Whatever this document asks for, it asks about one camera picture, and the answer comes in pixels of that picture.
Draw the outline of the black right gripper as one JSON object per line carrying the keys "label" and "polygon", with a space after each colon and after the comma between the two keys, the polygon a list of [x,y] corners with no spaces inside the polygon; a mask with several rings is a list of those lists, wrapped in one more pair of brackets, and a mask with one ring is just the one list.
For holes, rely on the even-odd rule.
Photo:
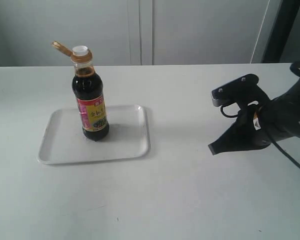
{"label": "black right gripper", "polygon": [[[252,108],[252,121],[239,123],[235,121],[216,141],[208,145],[211,153],[217,155],[226,152],[243,152],[262,150],[271,145],[266,134],[255,128],[261,127],[261,118],[257,111],[270,102],[268,95],[258,86],[259,77],[247,74],[232,80],[214,90],[224,91],[230,98],[230,103],[219,106],[221,114],[226,118],[238,118]],[[224,108],[237,104],[240,110],[235,115],[228,115]]]}

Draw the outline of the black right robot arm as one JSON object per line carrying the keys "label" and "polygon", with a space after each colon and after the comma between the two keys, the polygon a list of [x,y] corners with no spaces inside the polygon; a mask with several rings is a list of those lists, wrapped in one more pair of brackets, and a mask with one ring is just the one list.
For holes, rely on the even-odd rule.
{"label": "black right robot arm", "polygon": [[274,99],[258,86],[259,78],[252,73],[212,90],[215,107],[239,107],[233,116],[235,122],[209,144],[213,155],[262,150],[281,140],[300,138],[300,61],[293,62],[289,69],[299,79]]}

